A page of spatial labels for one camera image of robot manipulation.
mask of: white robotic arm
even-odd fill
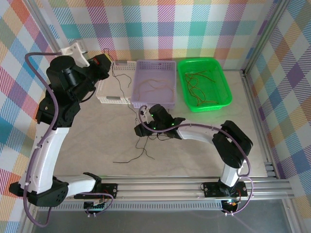
[[[62,50],[63,54],[73,56],[60,56],[52,60],[51,66],[47,69],[47,75],[51,81],[51,88],[58,101],[59,114],[53,130],[47,135],[42,147],[38,149],[37,156],[33,163],[28,185],[28,201],[36,206],[55,207],[66,197],[80,193],[93,192],[101,193],[101,178],[91,173],[85,173],[73,177],[54,177],[53,171],[61,145],[69,132],[74,116],[80,110],[80,103],[89,91],[95,91],[95,83],[108,77],[111,61],[105,54],[95,56],[85,62],[83,57],[84,49],[79,44],[74,44]],[[184,118],[172,118],[166,110],[160,106],[153,106],[152,112],[157,129],[166,129],[170,125],[188,123]],[[41,101],[36,115],[38,124],[36,126],[36,136],[32,151],[37,148],[38,141],[43,137],[50,126],[54,115],[54,105],[51,97],[46,93]],[[241,147],[246,148],[248,154],[252,143],[233,123],[225,122],[223,127],[229,133],[235,135],[236,140],[241,143]],[[151,135],[140,125],[135,127],[138,136]],[[211,130],[198,126],[180,127],[166,132],[171,138],[193,139],[202,142],[212,143],[216,146],[222,160],[225,163],[220,183],[227,190],[233,189],[239,178],[244,158],[237,148],[224,137],[223,134],[215,134]],[[19,182],[10,185],[10,192],[18,196],[23,195],[26,173],[23,174]]]

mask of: cable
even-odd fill
[[[248,230],[250,230],[250,232],[252,233],[258,233],[257,231],[255,231],[254,229],[252,229],[250,226],[248,226],[245,222],[243,222],[241,219],[239,219],[237,216],[235,216],[235,219],[237,221],[239,221],[244,227],[246,227]]]
[[[224,131],[224,130],[222,130],[222,129],[219,129],[219,128],[216,128],[216,127],[213,127],[213,126],[210,126],[210,125],[203,125],[203,124],[196,124],[196,123],[193,123],[193,124],[192,124],[192,123],[191,123],[191,124],[190,124],[190,123],[187,123],[187,124],[174,125],[174,126],[169,127],[169,128],[167,128],[167,129],[165,129],[165,130],[154,130],[154,129],[149,128],[149,127],[143,122],[143,120],[142,120],[142,118],[141,118],[141,114],[140,114],[140,112],[142,111],[143,108],[147,108],[147,106],[146,106],[146,105],[143,105],[143,106],[141,106],[141,107],[139,108],[139,111],[138,111],[138,112],[139,112],[139,113],[138,113],[139,121],[140,121],[140,123],[142,124],[142,126],[144,126],[146,129],[148,129],[148,130],[151,131],[151,132],[154,132],[154,133],[164,133],[164,132],[167,132],[167,131],[170,131],[170,130],[172,130],[172,129],[179,128],[179,127],[198,126],[198,127],[203,127],[203,128],[207,128],[207,129],[210,129],[210,130],[217,130],[217,131],[223,133],[226,137],[230,138],[231,141],[236,145],[236,147],[237,147],[237,148],[239,149],[239,151],[241,152],[241,154],[242,154],[243,158],[245,159],[245,161],[246,161],[246,163],[247,163],[247,166],[248,166],[248,172],[247,172],[246,174],[240,175],[239,178],[246,178],[246,179],[248,179],[248,180],[251,182],[251,185],[252,185],[252,187],[251,187],[251,193],[250,193],[249,198],[247,199],[245,205],[244,205],[241,209],[235,211],[234,213],[237,214],[237,213],[241,212],[241,211],[249,204],[250,199],[251,199],[251,197],[253,196],[253,191],[254,191],[254,183],[253,183],[253,180],[252,180],[250,177],[248,177],[249,174],[250,174],[250,172],[251,172],[251,164],[250,164],[250,162],[249,162],[249,159],[248,159],[247,155],[245,154],[245,152],[244,152],[243,149],[241,148],[241,146],[238,144],[238,142],[237,142],[230,134],[228,134],[226,131]]]
[[[94,91],[92,92],[92,94],[91,94],[89,97],[87,97],[85,100],[82,100],[81,103],[86,102],[86,101],[88,101],[90,98],[92,98],[92,96],[94,95],[95,91],[96,91],[96,87],[94,87]]]
[[[156,137],[157,137],[160,141],[166,141],[166,140],[170,140],[170,139],[171,139],[170,137],[169,137],[169,138],[166,138],[166,139],[160,139],[158,133],[156,134]]]
[[[104,192],[105,192],[105,193],[108,193],[108,191],[107,191],[106,189],[104,189]],[[109,194],[109,193],[108,193],[108,194]],[[106,200],[105,200],[105,198],[103,198],[103,199],[104,199],[104,202],[107,202],[109,198],[107,198]]]
[[[98,213],[94,213],[94,217],[96,217],[96,216],[98,216],[98,215],[101,215],[103,212],[105,212],[111,205],[112,205],[112,203],[113,203],[113,201],[114,201],[114,198],[113,198],[113,196],[111,195],[111,194],[109,194],[109,193],[81,193],[82,195],[103,195],[103,196],[107,196],[107,197],[110,197],[111,198],[111,203],[106,207],[106,208],[104,208],[103,210],[101,210],[100,212],[98,212]],[[90,213],[89,213],[89,210],[90,209],[90,207],[88,207],[87,209],[86,209],[86,213],[88,214],[88,217],[90,217]]]
[[[209,78],[208,76],[201,74],[201,73],[204,73],[204,72],[207,72],[207,70],[206,71],[197,72],[197,73],[185,73],[185,80],[187,82],[188,91],[189,91],[191,96],[193,96],[193,97],[195,97],[197,99],[197,106],[201,105],[202,103],[211,103],[211,102],[218,104],[218,102],[213,101],[213,100],[206,101],[205,93],[200,88],[196,87],[199,84],[199,80],[196,77],[194,77],[194,75],[205,77],[205,78],[209,79],[210,81],[212,81],[213,83],[216,82],[216,81],[212,80],[211,78]],[[192,85],[190,83],[193,79],[196,80],[196,84],[195,85]],[[193,89],[196,89],[196,90],[200,91],[201,94],[204,96],[204,100],[202,100],[198,95],[196,95],[194,93]]]
[[[136,143],[136,145],[135,145],[135,148],[136,148],[136,149],[143,149],[143,150],[142,150],[142,153],[141,153],[139,156],[137,156],[136,158],[130,159],[130,160],[127,161],[127,162],[113,162],[113,163],[115,163],[115,164],[128,164],[129,162],[131,162],[131,161],[133,161],[133,160],[135,160],[135,159],[138,159],[140,156],[142,156],[142,154],[143,154],[145,151],[146,151],[146,155],[147,155],[149,158],[154,159],[153,157],[151,157],[151,156],[149,156],[149,155],[147,154],[147,150],[145,149],[145,148],[146,148],[146,145],[147,145],[147,142],[148,142],[148,139],[149,139],[149,137],[147,137],[147,140],[146,140],[145,145],[144,145],[143,148],[138,148],[138,147],[137,147],[137,144],[138,144],[138,142],[139,142],[139,140],[140,140],[140,137],[139,137],[139,139],[138,139],[138,141],[137,141],[137,143]]]
[[[127,107],[128,107],[129,109],[131,109],[131,111],[133,111],[133,112],[135,113],[135,115],[136,115],[135,122],[136,122],[136,121],[138,120],[138,118],[137,118],[137,113],[135,112],[135,110],[133,110],[133,109],[130,107],[129,101],[128,101],[127,98],[125,97],[125,93],[124,93],[124,91],[122,90],[121,82],[120,82],[120,80],[119,80],[117,77],[118,77],[118,76],[121,76],[121,75],[125,75],[125,76],[129,77],[131,81],[130,81],[130,83],[128,84],[128,87],[130,86],[130,84],[131,84],[131,82],[132,82],[132,79],[131,79],[130,76],[128,76],[128,75],[126,75],[126,74],[115,75],[115,72],[114,72],[114,69],[113,69],[114,64],[115,64],[115,60],[114,60],[113,57],[109,54],[109,49],[104,49],[104,52],[105,52],[105,50],[108,50],[108,56],[110,57],[110,59],[111,59],[111,61],[112,61],[112,65],[111,65],[111,74],[112,74],[112,76],[113,76],[113,77],[118,81],[118,83],[119,83],[119,88],[120,88],[120,90],[121,90],[121,92],[122,92],[122,94],[123,94],[123,98],[124,98],[125,101],[127,102]]]
[[[45,141],[45,139],[47,138],[47,136],[51,133],[52,128],[54,126],[54,124],[56,123],[57,117],[58,117],[58,103],[57,103],[57,99],[55,94],[53,93],[52,89],[49,87],[49,85],[47,84],[47,82],[43,79],[43,77],[38,73],[38,71],[36,71],[36,69],[34,68],[34,66],[31,64],[31,62],[29,61],[29,57],[30,56],[34,56],[34,55],[41,55],[41,56],[56,56],[56,55],[62,55],[62,53],[60,52],[30,52],[27,53],[25,55],[25,61],[27,63],[27,65],[29,66],[29,68],[33,71],[33,73],[39,78],[39,80],[42,82],[42,84],[45,86],[45,88],[47,89],[48,93],[50,94],[52,100],[53,100],[53,104],[54,104],[54,116],[53,119],[47,129],[47,131],[45,132],[45,134],[43,135],[43,137],[41,138],[41,140],[39,141],[39,143],[37,144],[37,148],[33,151],[33,154],[31,155],[29,164],[28,164],[28,168],[27,168],[27,173],[26,173],[26,179],[25,179],[25,186],[24,186],[24,192],[23,192],[23,206],[24,206],[24,210],[26,213],[26,216],[29,218],[29,220],[36,226],[38,227],[46,227],[49,223],[49,219],[50,219],[50,213],[51,213],[51,207],[49,208],[48,211],[48,216],[47,216],[47,221],[45,224],[41,224],[38,221],[36,221],[32,215],[29,212],[28,206],[27,206],[27,192],[28,192],[28,188],[29,188],[29,181],[30,181],[30,175],[31,175],[31,171],[33,169],[34,166],[34,162],[35,162],[35,158],[37,157],[38,151],[39,149],[42,147],[43,142]]]
[[[150,140],[156,140],[156,135],[151,135],[151,136],[148,136]]]

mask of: marble surface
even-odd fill
[[[240,74],[238,71],[226,71],[225,76],[233,96],[229,106],[217,111],[192,113],[184,103],[177,77],[177,103],[170,114],[215,126],[226,120],[234,121],[254,143],[249,155],[251,176],[266,177],[263,156]],[[142,149],[135,148],[138,140],[134,132],[135,117],[127,105],[101,104],[95,96],[82,103],[81,111],[59,153],[54,174],[79,175],[91,172],[100,176],[221,176],[224,163],[215,147],[194,140],[148,140],[146,149],[154,159],[143,154],[127,164],[113,163],[128,161],[142,152]],[[143,147],[146,139],[141,138],[138,147]]]

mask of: plaid backdrop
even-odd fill
[[[52,52],[22,0],[0,3],[0,233],[16,232],[22,199],[8,187],[23,174],[35,136],[43,85],[28,68],[30,51]],[[43,77],[51,57],[31,60]]]
[[[292,0],[251,71],[282,178],[311,232],[311,0]]]
[[[90,56],[104,48],[116,60],[207,56],[241,69],[277,0],[36,2],[59,44],[83,38]]]

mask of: purple cable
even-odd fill
[[[164,133],[164,132],[167,132],[167,131],[169,131],[169,130],[172,130],[172,129],[175,129],[175,128],[179,128],[179,127],[198,126],[198,127],[208,128],[208,129],[211,129],[211,130],[217,130],[217,131],[223,133],[224,135],[226,135],[228,138],[230,138],[230,139],[232,140],[232,142],[236,145],[236,147],[239,149],[239,151],[242,153],[244,159],[246,160],[247,166],[248,166],[248,172],[247,172],[246,174],[240,175],[239,178],[247,178],[247,179],[249,179],[250,182],[251,182],[251,185],[252,185],[251,193],[250,193],[249,198],[247,199],[245,205],[244,205],[241,209],[235,211],[233,214],[239,213],[240,211],[242,211],[242,210],[248,205],[248,203],[250,202],[251,197],[253,196],[253,191],[254,191],[254,183],[253,183],[252,179],[251,179],[250,177],[248,177],[249,174],[251,173],[251,164],[250,164],[250,162],[249,162],[249,160],[248,160],[248,158],[247,158],[245,152],[244,152],[243,149],[241,148],[241,146],[238,144],[238,142],[237,142],[230,134],[228,134],[226,131],[224,131],[224,130],[222,130],[222,129],[219,129],[219,128],[216,128],[216,127],[213,127],[213,126],[210,126],[210,125],[195,124],[195,123],[194,123],[194,124],[187,123],[187,124],[175,125],[175,126],[172,126],[172,127],[167,128],[167,129],[165,129],[165,130],[154,130],[154,129],[149,128],[149,127],[143,122],[143,120],[142,120],[142,118],[141,118],[141,114],[140,114],[140,112],[142,111],[143,108],[147,108],[147,106],[146,106],[146,105],[143,105],[143,106],[141,106],[141,107],[139,108],[139,110],[138,110],[139,121],[141,122],[141,124],[143,125],[143,127],[145,127],[146,129],[148,129],[148,130],[151,131],[151,132],[154,132],[154,133]]]
[[[104,208],[103,210],[101,210],[100,212],[98,212],[97,214],[94,214],[94,216],[98,216],[98,215],[101,215],[103,212],[105,212],[113,203],[113,196],[111,194],[108,194],[108,193],[80,193],[82,195],[104,195],[104,196],[107,196],[107,197],[110,197],[111,198],[111,203],[106,207]],[[90,215],[90,213],[88,212],[89,208],[86,209],[86,213],[88,215]]]
[[[43,85],[45,86],[45,88],[47,89],[47,91],[49,92],[53,103],[54,103],[54,108],[55,108],[55,112],[54,112],[54,116],[53,116],[53,120],[48,128],[48,130],[45,132],[45,134],[43,135],[43,137],[41,138],[41,140],[39,141],[39,143],[37,144],[38,148],[36,148],[33,151],[33,154],[31,156],[31,159],[29,161],[28,164],[28,168],[27,168],[27,173],[26,173],[26,179],[25,179],[25,186],[24,186],[24,192],[23,192],[23,205],[24,205],[24,210],[26,213],[26,216],[29,218],[29,220],[36,226],[38,227],[46,227],[49,223],[49,218],[50,218],[50,213],[51,213],[51,207],[49,208],[48,211],[48,216],[47,216],[47,221],[45,224],[41,224],[38,221],[36,221],[32,215],[29,212],[28,206],[27,206],[27,192],[28,192],[28,187],[29,187],[29,180],[30,180],[30,174],[31,171],[33,169],[33,165],[35,162],[35,158],[38,154],[38,150],[39,148],[42,146],[44,140],[47,138],[47,136],[50,134],[50,132],[52,131],[52,127],[54,126],[56,120],[57,120],[57,116],[58,116],[58,104],[57,104],[57,99],[56,96],[54,95],[52,89],[49,87],[49,85],[47,84],[47,82],[43,79],[43,77],[38,73],[38,71],[36,71],[36,69],[33,67],[33,65],[31,64],[31,62],[29,61],[29,57],[30,56],[34,56],[34,55],[42,55],[42,56],[47,56],[47,55],[52,55],[52,56],[56,56],[56,55],[62,55],[62,53],[60,52],[30,52],[27,53],[25,55],[25,61],[27,63],[27,65],[29,66],[29,68],[33,71],[33,73],[39,78],[39,80],[43,83]]]

